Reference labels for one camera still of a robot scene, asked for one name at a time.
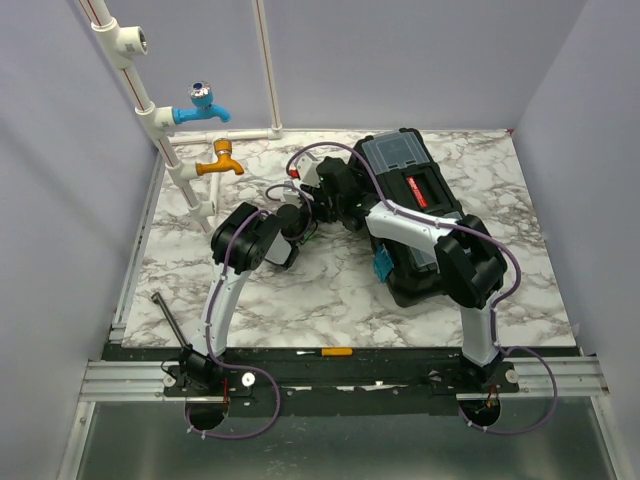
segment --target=faucet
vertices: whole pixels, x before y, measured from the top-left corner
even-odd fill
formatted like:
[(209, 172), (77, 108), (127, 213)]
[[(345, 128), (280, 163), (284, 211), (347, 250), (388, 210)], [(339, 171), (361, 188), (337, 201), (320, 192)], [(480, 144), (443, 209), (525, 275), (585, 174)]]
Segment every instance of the faucet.
[(216, 163), (196, 163), (196, 173), (198, 176), (206, 173), (228, 172), (229, 170), (233, 170), (236, 175), (242, 175), (244, 173), (242, 165), (231, 158), (233, 151), (231, 140), (226, 138), (217, 139), (213, 142), (213, 151), (218, 157), (218, 161)]
[(173, 108), (173, 120), (176, 125), (191, 120), (206, 120), (218, 117), (224, 123), (231, 120), (231, 114), (226, 108), (213, 104), (213, 93), (207, 82), (194, 82), (189, 87), (191, 102), (196, 108)]

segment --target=yellow faucet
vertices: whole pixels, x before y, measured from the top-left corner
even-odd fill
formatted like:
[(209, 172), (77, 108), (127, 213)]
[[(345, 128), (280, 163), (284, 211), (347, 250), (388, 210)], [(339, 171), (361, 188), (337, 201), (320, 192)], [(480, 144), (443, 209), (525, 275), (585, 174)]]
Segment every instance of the yellow faucet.
[(213, 151), (216, 152), (218, 161), (216, 163), (196, 163), (196, 172), (199, 176), (206, 173), (228, 172), (233, 170), (236, 175), (242, 175), (244, 168), (231, 158), (231, 140), (219, 138), (213, 142)]

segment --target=toolbox lid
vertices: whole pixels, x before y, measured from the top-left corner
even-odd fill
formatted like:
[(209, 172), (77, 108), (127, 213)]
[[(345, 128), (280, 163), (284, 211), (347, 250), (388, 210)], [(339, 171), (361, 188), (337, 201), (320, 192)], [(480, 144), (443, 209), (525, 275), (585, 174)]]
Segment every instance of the toolbox lid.
[(373, 173), (380, 175), (411, 165), (431, 163), (413, 132), (388, 132), (374, 135), (362, 144)]

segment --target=gray wall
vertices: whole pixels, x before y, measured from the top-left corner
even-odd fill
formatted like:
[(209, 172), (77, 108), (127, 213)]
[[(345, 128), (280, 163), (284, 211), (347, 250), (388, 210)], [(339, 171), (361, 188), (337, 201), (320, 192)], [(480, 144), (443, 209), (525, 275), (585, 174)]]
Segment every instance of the gray wall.
[(578, 340), (640, 475), (640, 2), (591, 0), (514, 140)]
[(107, 0), (122, 26), (139, 25), (149, 54), (136, 58), (151, 100), (191, 106), (187, 87), (207, 80), (231, 122), (189, 122), (181, 130), (266, 128), (270, 106), (250, 0)]
[(56, 476), (155, 158), (75, 15), (26, 0), (0, 16), (3, 479)]
[(265, 3), (285, 127), (511, 128), (585, 0)]

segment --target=screw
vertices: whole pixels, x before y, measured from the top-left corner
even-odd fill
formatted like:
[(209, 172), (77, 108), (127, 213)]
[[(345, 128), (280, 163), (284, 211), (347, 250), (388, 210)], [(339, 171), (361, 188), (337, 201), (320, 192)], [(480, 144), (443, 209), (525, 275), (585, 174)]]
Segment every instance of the screw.
[(167, 388), (171, 388), (176, 384), (176, 379), (173, 378), (171, 375), (165, 375), (164, 378), (162, 379), (162, 384)]
[(515, 370), (507, 370), (507, 372), (504, 374), (504, 378), (506, 378), (507, 382), (509, 383), (518, 383), (520, 375), (518, 375), (518, 372), (516, 372)]
[(256, 376), (253, 373), (247, 372), (242, 376), (242, 384), (245, 387), (250, 387), (254, 383), (256, 383)]

